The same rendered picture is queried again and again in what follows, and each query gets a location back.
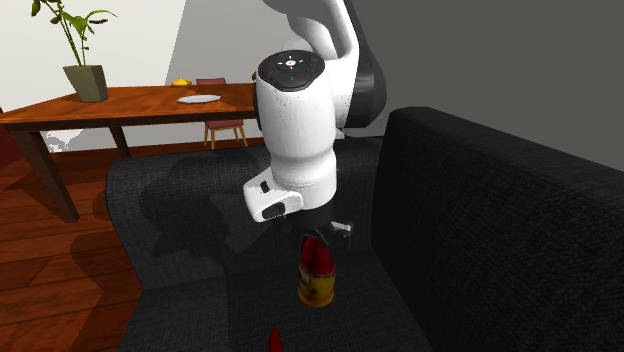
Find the red and yellow bottle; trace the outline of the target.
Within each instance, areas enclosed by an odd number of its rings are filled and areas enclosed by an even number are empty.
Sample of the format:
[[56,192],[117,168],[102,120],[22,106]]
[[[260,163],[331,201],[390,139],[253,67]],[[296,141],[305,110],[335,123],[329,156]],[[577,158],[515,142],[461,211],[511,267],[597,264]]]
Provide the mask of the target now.
[[298,296],[305,305],[321,308],[332,302],[336,265],[330,249],[315,237],[302,241],[298,278]]

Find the red wooden chair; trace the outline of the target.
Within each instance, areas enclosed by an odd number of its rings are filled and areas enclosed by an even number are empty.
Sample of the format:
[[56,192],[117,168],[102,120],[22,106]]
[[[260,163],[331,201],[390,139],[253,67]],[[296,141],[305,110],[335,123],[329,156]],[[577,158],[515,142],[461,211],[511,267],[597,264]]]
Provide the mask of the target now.
[[[226,84],[225,78],[197,78],[197,85],[218,85]],[[238,141],[242,138],[245,147],[248,147],[248,141],[244,130],[244,122],[242,120],[219,120],[219,121],[205,121],[204,122],[204,140],[203,146],[210,146],[211,150],[215,149],[216,139],[215,135],[217,131],[231,129],[233,131],[235,140]]]

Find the dark grey sofa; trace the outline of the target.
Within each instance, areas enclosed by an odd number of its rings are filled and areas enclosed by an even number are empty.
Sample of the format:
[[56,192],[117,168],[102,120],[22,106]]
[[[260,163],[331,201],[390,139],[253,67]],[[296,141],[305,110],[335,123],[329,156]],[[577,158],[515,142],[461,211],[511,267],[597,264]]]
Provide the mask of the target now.
[[143,287],[118,352],[624,352],[624,172],[431,108],[334,145],[354,226],[324,308],[243,184],[267,149],[119,160],[110,219]]

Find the wooden dining table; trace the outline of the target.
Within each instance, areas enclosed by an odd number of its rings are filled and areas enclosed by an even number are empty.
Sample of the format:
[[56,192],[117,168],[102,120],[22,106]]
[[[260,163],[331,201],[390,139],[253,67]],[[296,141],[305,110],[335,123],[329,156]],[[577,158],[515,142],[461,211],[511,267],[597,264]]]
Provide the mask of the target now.
[[[107,128],[120,155],[128,158],[124,127],[252,119],[254,91],[252,83],[111,87],[106,101],[85,103],[78,95],[70,94],[2,113],[0,124],[6,127],[50,196],[56,215],[73,223],[79,215],[43,140],[43,131]],[[219,95],[220,100],[204,104],[178,102],[179,98],[190,95]]]

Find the potted green plant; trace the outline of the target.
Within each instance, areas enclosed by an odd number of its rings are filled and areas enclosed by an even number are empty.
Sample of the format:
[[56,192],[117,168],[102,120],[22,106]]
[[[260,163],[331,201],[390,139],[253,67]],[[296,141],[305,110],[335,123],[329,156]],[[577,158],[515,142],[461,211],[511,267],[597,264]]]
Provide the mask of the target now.
[[105,73],[101,65],[88,64],[86,52],[89,35],[94,35],[94,26],[109,21],[109,17],[117,17],[108,10],[93,10],[85,16],[72,15],[67,12],[63,0],[30,0],[30,15],[36,17],[43,8],[51,11],[49,22],[59,26],[67,39],[71,53],[76,60],[75,65],[64,66],[63,71],[80,100],[85,103],[102,102],[108,99],[108,87]]

